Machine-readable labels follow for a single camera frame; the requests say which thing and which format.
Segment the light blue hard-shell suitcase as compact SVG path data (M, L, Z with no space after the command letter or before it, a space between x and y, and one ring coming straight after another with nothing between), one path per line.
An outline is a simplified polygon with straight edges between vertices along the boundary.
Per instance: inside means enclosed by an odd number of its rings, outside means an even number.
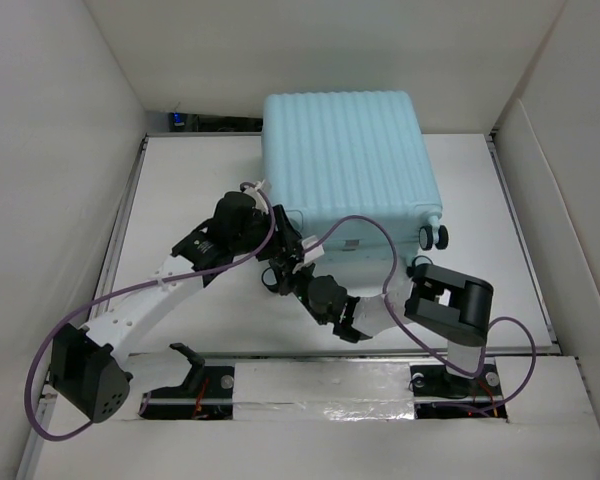
M404 91L273 94L263 110L262 158L272 204L320 263L444 250L449 232L424 137Z

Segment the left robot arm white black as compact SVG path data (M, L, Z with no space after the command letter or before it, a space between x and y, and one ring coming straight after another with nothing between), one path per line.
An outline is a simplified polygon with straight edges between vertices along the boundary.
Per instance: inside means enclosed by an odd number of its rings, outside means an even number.
M90 422L108 420L130 391L132 375L123 369L129 355L180 303L243 260L301 254L302 237L282 206L269 206L252 188L226 193L150 280L118 291L118 304L81 327L59 329L52 340L51 385Z

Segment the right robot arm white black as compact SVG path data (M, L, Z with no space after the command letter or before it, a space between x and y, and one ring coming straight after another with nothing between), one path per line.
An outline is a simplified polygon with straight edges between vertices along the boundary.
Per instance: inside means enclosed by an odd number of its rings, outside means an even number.
M275 278L267 289L293 295L319 325L330 325L336 337L358 343L393 327L426 349L407 324L412 322L447 341L442 381L454 393L474 386L484 367L494 287L487 281L432 263L408 268L411 285L393 286L372 297L352 296L331 275L316 276L315 267L296 268L271 260Z

